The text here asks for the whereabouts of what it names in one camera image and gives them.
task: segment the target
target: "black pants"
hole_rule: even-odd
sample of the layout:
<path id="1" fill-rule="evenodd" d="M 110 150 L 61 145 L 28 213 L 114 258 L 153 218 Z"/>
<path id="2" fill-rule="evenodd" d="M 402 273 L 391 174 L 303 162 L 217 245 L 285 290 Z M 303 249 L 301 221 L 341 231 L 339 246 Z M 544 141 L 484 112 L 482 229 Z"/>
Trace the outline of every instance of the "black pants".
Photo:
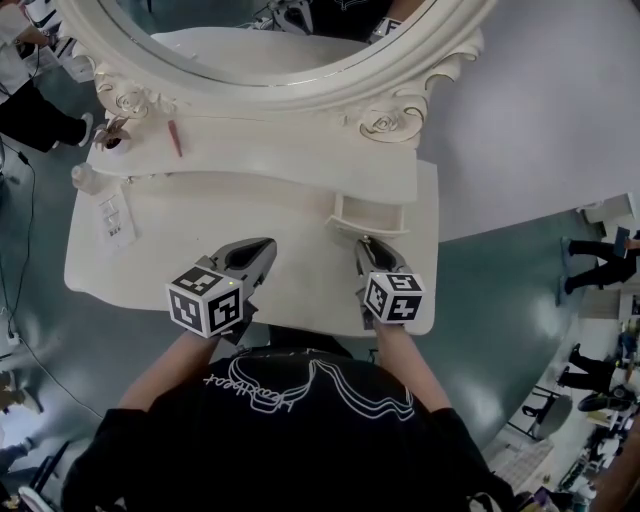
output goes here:
<path id="1" fill-rule="evenodd" d="M 574 389 L 591 389 L 598 393 L 609 391 L 611 377 L 616 369 L 614 364 L 589 359 L 580 354 L 571 354 L 569 362 L 587 373 L 563 373 L 558 384 Z"/>
<path id="2" fill-rule="evenodd" d="M 624 283 L 636 273 L 636 260 L 632 255 L 627 258 L 620 258 L 613 254 L 613 244 L 602 242 L 571 242 L 569 244 L 569 254 L 587 254 L 602 258 L 607 263 L 597 268 L 578 274 L 567 279 L 565 291 L 571 293 L 576 288 L 594 284 L 606 286 L 618 282 Z"/>
<path id="3" fill-rule="evenodd" d="M 60 112 L 31 81 L 0 105 L 0 133 L 38 151 L 46 153 L 56 141 L 76 146 L 86 131 L 82 119 Z"/>
<path id="4" fill-rule="evenodd" d="M 333 336 L 326 334 L 270 325 L 269 341 L 269 347 L 273 348 L 315 348 L 353 359 L 346 348 L 340 345 Z"/>

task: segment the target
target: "ornate mirror frame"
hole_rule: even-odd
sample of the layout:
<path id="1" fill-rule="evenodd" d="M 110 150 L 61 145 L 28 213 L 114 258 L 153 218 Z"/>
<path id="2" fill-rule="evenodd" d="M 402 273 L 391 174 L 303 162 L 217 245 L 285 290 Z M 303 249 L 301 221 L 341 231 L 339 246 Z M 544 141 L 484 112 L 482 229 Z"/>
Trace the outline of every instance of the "ornate mirror frame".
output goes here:
<path id="1" fill-rule="evenodd" d="M 456 80 L 483 49 L 478 26 L 497 0 L 427 0 L 391 35 L 336 63 L 288 75 L 233 76 L 157 43 L 115 0 L 58 0 L 66 32 L 87 49 L 114 114 L 313 124 L 417 147 L 434 84 Z"/>

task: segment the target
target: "white wall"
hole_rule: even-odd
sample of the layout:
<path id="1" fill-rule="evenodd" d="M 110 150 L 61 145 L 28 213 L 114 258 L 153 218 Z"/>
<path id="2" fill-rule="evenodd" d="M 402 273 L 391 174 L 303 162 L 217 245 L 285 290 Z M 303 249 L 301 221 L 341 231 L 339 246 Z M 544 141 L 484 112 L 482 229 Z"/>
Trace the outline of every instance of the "white wall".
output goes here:
<path id="1" fill-rule="evenodd" d="M 502 0 L 486 49 L 432 97 L 441 240 L 640 186 L 640 13 L 629 0 Z"/>

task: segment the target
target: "white sneaker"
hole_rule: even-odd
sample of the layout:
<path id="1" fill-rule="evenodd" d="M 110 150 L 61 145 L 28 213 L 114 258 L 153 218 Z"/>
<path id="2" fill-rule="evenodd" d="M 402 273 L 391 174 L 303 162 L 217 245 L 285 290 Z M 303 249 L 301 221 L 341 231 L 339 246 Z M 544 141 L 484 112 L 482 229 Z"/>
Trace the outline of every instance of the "white sneaker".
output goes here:
<path id="1" fill-rule="evenodd" d="M 83 148 L 87 145 L 87 142 L 89 142 L 89 140 L 91 139 L 91 130 L 93 129 L 93 115 L 89 114 L 89 112 L 86 112 L 82 114 L 81 119 L 85 123 L 87 123 L 87 131 L 84 133 L 84 139 L 82 139 L 78 144 L 78 146 Z"/>
<path id="2" fill-rule="evenodd" d="M 40 414 L 42 412 L 40 404 L 38 404 L 38 402 L 36 402 L 26 390 L 23 389 L 21 393 L 24 397 L 24 401 L 20 405 L 24 405 L 27 409 L 35 412 L 36 414 Z"/>
<path id="3" fill-rule="evenodd" d="M 11 370 L 6 373 L 9 374 L 9 384 L 7 384 L 7 387 L 5 387 L 5 389 L 7 391 L 15 391 L 16 389 L 18 389 L 16 388 L 16 376 Z"/>

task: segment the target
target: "white box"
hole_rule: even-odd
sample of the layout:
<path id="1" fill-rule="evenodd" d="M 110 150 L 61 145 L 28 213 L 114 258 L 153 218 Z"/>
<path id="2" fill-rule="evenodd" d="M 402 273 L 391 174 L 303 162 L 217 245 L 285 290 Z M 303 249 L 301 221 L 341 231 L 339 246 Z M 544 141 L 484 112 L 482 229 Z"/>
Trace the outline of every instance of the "white box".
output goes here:
<path id="1" fill-rule="evenodd" d="M 242 320 L 242 281 L 195 265 L 166 285 L 171 320 L 210 338 Z"/>
<path id="2" fill-rule="evenodd" d="M 418 317 L 425 295 L 419 274 L 371 272 L 364 304 L 383 324 L 404 324 Z"/>

